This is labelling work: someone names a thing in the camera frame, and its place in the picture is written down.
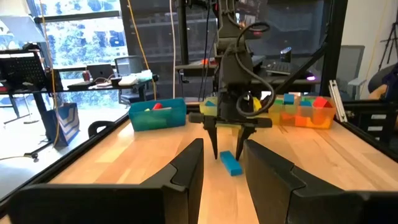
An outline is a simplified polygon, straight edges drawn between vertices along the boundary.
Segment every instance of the blue block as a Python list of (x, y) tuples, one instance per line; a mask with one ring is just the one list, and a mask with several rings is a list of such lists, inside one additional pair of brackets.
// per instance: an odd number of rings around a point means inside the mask
[(294, 95), (293, 94), (284, 94), (284, 104), (285, 105), (293, 105), (294, 104)]
[(220, 158), (231, 176), (243, 174), (241, 165), (229, 151), (220, 152)]
[(211, 102), (211, 101), (207, 101), (206, 103), (205, 103), (205, 106), (217, 106), (217, 105), (215, 105), (213, 102)]
[(300, 101), (300, 106), (312, 106), (312, 104), (309, 101)]

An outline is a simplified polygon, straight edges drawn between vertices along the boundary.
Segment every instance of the blue object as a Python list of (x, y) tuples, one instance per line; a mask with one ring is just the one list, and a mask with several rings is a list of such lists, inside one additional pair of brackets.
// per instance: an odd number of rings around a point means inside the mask
[(206, 103), (205, 103), (205, 106), (216, 106), (213, 102), (211, 102), (210, 100), (208, 100)]
[(293, 105), (294, 104), (294, 95), (293, 94), (284, 94), (284, 105)]
[[(156, 103), (169, 110), (150, 110)], [(173, 128), (185, 125), (187, 106), (182, 98), (171, 100), (153, 100), (133, 103), (129, 110), (129, 117), (135, 131), (146, 131), (160, 128)]]
[(229, 151), (220, 152), (220, 158), (231, 176), (243, 174), (241, 165)]
[(310, 101), (300, 101), (300, 106), (312, 106)]

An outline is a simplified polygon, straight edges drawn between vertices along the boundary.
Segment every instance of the orange bin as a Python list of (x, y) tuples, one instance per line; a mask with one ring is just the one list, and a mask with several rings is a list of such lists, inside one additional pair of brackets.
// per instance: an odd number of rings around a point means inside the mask
[[(330, 97), (324, 97), (331, 105), (331, 108), (314, 108), (312, 106), (300, 106), (300, 102), (314, 102), (319, 96), (295, 96), (293, 105), (282, 105), (274, 103), (269, 108), (269, 117), (273, 124), (297, 126), (307, 128), (328, 129), (333, 123), (333, 117), (336, 114), (335, 102)], [(278, 95), (279, 102), (283, 96)]]

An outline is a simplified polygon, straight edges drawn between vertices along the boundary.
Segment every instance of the black cable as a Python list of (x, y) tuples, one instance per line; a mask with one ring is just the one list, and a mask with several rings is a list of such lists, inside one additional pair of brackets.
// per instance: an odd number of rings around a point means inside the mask
[[(236, 20), (234, 20), (233, 18), (232, 18), (232, 16), (231, 16), (231, 13), (234, 13), (234, 10), (232, 10), (232, 11), (230, 11), (229, 10), (229, 0), (226, 0), (226, 2), (225, 2), (225, 8), (226, 8), (226, 15), (227, 15), (227, 17), (228, 17), (228, 19), (229, 19), (229, 21), (233, 24), (233, 25), (235, 25), (236, 27), (238, 27), (238, 28), (242, 28), (237, 22), (236, 22)], [(267, 28), (265, 28), (265, 29), (253, 29), (253, 28), (250, 28), (249, 29), (251, 32), (266, 32), (266, 31), (268, 31), (269, 30), (269, 28), (267, 29)]]
[(248, 31), (250, 28), (252, 28), (252, 27), (254, 27), (254, 26), (265, 26), (266, 28), (263, 29), (263, 30), (265, 30), (265, 31), (269, 30), (269, 28), (270, 28), (270, 27), (269, 27), (269, 24), (266, 23), (266, 22), (255, 22), (255, 23), (250, 24), (249, 26), (245, 27), (245, 28), (242, 30), (242, 32), (239, 34), (238, 38), (236, 39), (236, 43), (235, 43), (235, 48), (236, 48), (236, 49), (235, 49), (235, 50), (236, 50), (236, 52), (235, 52), (235, 59), (236, 59), (238, 65), (239, 65), (245, 72), (247, 72), (249, 75), (251, 75), (251, 76), (252, 76), (253, 78), (255, 78), (256, 80), (259, 80), (264, 86), (266, 86), (266, 87), (269, 89), (269, 91), (271, 92), (271, 96), (270, 96), (269, 99), (265, 98), (265, 99), (262, 101), (262, 102), (264, 102), (264, 101), (267, 101), (267, 102), (266, 102), (266, 104), (265, 104), (262, 108), (260, 108), (258, 111), (255, 111), (255, 112), (245, 112), (245, 111), (243, 111), (243, 110), (241, 109), (241, 102), (242, 102), (243, 98), (244, 98), (246, 95), (249, 95), (250, 98), (252, 98), (252, 95), (250, 94), (250, 92), (246, 92), (245, 94), (241, 95), (241, 96), (238, 98), (238, 100), (236, 101), (236, 109), (237, 109), (237, 111), (238, 111), (238, 113), (239, 113), (240, 115), (245, 116), (245, 117), (257, 116), (257, 115), (259, 115), (259, 114), (261, 114), (261, 113), (263, 113), (263, 112), (266, 112), (266, 110), (268, 110), (268, 109), (272, 106), (272, 104), (275, 102), (275, 98), (276, 98), (275, 90), (273, 89), (273, 87), (271, 86), (271, 84), (267, 83), (267, 82), (266, 82), (264, 79), (262, 79), (260, 76), (256, 75), (255, 73), (253, 73), (252, 71), (250, 71), (248, 68), (246, 68), (246, 67), (243, 65), (243, 63), (242, 63), (242, 61), (241, 61), (241, 59), (239, 58), (239, 55), (238, 55), (238, 47), (239, 47), (239, 41), (240, 41), (240, 39), (242, 38), (242, 36), (244, 35), (244, 33), (245, 33), (246, 31)]
[(208, 37), (208, 28), (209, 28), (209, 18), (210, 18), (210, 0), (208, 0), (208, 4), (207, 4), (205, 56), (203, 57), (203, 69), (202, 69), (202, 71), (201, 71), (201, 83), (200, 83), (200, 90), (199, 90), (199, 95), (198, 95), (198, 101), (200, 101), (201, 89), (202, 89), (202, 87), (203, 87), (203, 77), (205, 76), (205, 67), (206, 67), (206, 58), (207, 58), (207, 37)]
[(214, 49), (214, 44), (215, 44), (216, 38), (217, 38), (217, 30), (216, 30), (216, 33), (214, 34), (213, 41), (211, 42), (212, 45), (211, 45), (210, 52), (209, 52), (209, 57), (208, 57), (208, 60), (207, 60), (207, 67), (206, 67), (206, 74), (205, 74), (205, 87), (203, 88), (203, 97), (202, 97), (203, 101), (205, 100), (205, 94), (206, 94), (206, 82), (207, 82), (207, 74), (208, 74), (209, 66), (210, 66), (211, 52)]
[(184, 99), (184, 83), (182, 81), (182, 75), (180, 75), (179, 72), (178, 72), (178, 80), (180, 81), (180, 85), (181, 85), (181, 96)]
[(25, 153), (23, 156), (10, 156), (10, 157), (0, 158), (0, 161), (7, 160), (7, 159), (24, 158), (24, 157), (36, 160), (38, 155), (37, 155), (37, 153), (33, 153), (33, 154)]

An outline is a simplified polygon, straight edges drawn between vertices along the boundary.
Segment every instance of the wall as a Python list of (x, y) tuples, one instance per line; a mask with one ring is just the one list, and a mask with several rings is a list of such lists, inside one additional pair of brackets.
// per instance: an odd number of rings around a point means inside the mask
[[(341, 44), (365, 46), (359, 77), (366, 78), (369, 81), (377, 72), (386, 46), (385, 42), (380, 43), (380, 41), (388, 38), (392, 23), (396, 20), (397, 8), (397, 0), (348, 0)], [(377, 42), (372, 60), (375, 40)], [(387, 66), (386, 61), (387, 56), (382, 68)], [(393, 50), (390, 64), (396, 62), (396, 52)], [(368, 83), (366, 83), (361, 97), (367, 98), (368, 95)]]
[(26, 0), (0, 0), (0, 15), (30, 14)]

